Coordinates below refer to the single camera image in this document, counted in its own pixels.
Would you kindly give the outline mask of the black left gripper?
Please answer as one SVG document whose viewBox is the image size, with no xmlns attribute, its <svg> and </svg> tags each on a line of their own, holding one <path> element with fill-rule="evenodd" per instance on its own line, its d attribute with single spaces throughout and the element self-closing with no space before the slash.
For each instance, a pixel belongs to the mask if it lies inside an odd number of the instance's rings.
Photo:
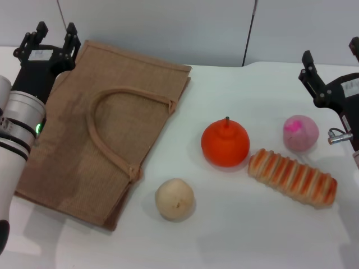
<svg viewBox="0 0 359 269">
<path fill-rule="evenodd" d="M 47 102 L 57 76 L 75 68 L 75 60 L 81 47 L 73 22 L 68 24 L 62 48 L 41 45 L 47 33 L 45 22 L 39 22 L 36 31 L 26 33 L 20 46 L 13 51 L 13 56 L 19 59 L 21 65 L 12 86 L 13 91 L 28 93 L 43 103 Z M 39 49 L 52 51 L 47 61 L 30 59 L 31 52 Z"/>
</svg>

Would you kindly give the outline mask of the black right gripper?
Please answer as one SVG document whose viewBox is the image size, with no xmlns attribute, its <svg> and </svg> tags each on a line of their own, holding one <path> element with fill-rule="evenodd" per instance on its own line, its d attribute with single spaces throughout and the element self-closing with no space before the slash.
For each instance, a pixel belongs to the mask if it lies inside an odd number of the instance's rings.
<svg viewBox="0 0 359 269">
<path fill-rule="evenodd" d="M 359 61 L 359 37 L 352 38 L 349 44 L 352 54 Z M 317 73 L 312 54 L 306 50 L 302 56 L 304 68 L 298 79 L 314 99 L 318 108 L 329 108 L 335 111 L 347 133 L 353 134 L 351 141 L 354 151 L 358 151 L 358 93 L 350 94 L 346 84 L 354 86 L 353 80 L 358 81 L 358 73 L 340 76 L 325 84 Z"/>
</svg>

